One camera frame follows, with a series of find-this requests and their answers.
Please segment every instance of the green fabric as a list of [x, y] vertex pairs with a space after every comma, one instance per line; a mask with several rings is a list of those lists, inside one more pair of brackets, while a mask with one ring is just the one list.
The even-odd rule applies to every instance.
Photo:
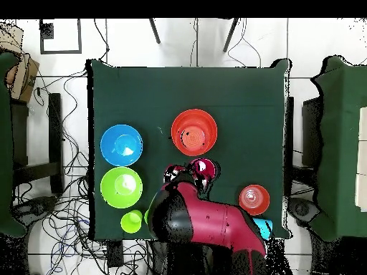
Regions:
[[13, 133], [11, 130], [10, 95], [6, 87], [7, 72], [18, 63], [12, 53], [0, 53], [0, 233], [22, 237], [25, 227], [15, 221], [10, 214], [13, 198]]
[[[187, 109], [207, 111], [216, 120], [218, 138], [204, 157], [217, 161], [221, 175], [210, 200], [238, 204], [249, 184], [270, 193], [264, 217], [272, 220], [276, 237], [288, 238], [282, 227], [282, 141], [287, 60], [273, 68], [114, 68], [92, 60], [95, 136], [95, 238], [151, 238], [143, 222], [134, 234], [123, 232], [120, 220], [138, 209], [145, 213], [163, 185], [170, 164], [194, 158], [172, 143], [171, 125]], [[110, 207], [100, 195], [100, 181], [112, 168], [100, 152], [103, 133], [116, 124], [134, 127], [143, 138], [143, 154], [131, 165], [143, 181], [143, 194], [132, 207]]]
[[323, 152], [318, 168], [318, 205], [312, 222], [325, 241], [341, 236], [367, 237], [367, 213], [355, 206], [360, 108], [367, 106], [367, 67], [349, 66], [337, 56], [327, 59], [315, 78], [324, 102]]

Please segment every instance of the green bowl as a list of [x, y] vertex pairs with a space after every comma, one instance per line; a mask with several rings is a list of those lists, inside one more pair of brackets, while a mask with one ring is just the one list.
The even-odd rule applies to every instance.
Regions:
[[103, 176], [100, 190], [103, 199], [113, 208], [129, 208], [141, 197], [143, 183], [134, 170], [117, 167]]
[[121, 228], [127, 233], [138, 232], [142, 219], [143, 214], [139, 210], [132, 210], [121, 218]]

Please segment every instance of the red bowl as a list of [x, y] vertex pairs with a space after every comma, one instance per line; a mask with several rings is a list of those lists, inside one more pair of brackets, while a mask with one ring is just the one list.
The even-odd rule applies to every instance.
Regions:
[[203, 110], [187, 110], [173, 121], [174, 145], [187, 156], [208, 152], [216, 142], [217, 128], [213, 117]]
[[270, 195], [260, 185], [249, 185], [239, 194], [239, 205], [251, 216], [264, 213], [269, 204]]

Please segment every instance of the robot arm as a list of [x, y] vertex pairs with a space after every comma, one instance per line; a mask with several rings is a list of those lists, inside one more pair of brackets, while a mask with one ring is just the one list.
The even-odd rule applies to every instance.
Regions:
[[157, 192], [147, 221], [150, 232], [160, 241], [231, 249], [232, 275], [259, 275], [255, 269], [264, 269], [264, 241], [252, 218], [240, 207], [200, 200], [189, 174]]

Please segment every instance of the chair leg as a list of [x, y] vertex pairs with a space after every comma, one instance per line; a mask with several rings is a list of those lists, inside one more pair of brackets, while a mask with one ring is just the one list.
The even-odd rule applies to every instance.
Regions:
[[149, 22], [151, 23], [152, 30], [153, 30], [153, 33], [154, 33], [154, 37], [156, 38], [157, 43], [160, 44], [161, 43], [161, 40], [159, 39], [157, 28], [156, 28], [156, 24], [154, 23], [154, 19], [153, 18], [149, 18]]
[[234, 32], [234, 29], [236, 28], [236, 24], [238, 22], [239, 18], [233, 18], [231, 29], [229, 30], [228, 37], [226, 40], [226, 44], [224, 45], [223, 52], [225, 53], [228, 50], [229, 43], [231, 42], [231, 38]]

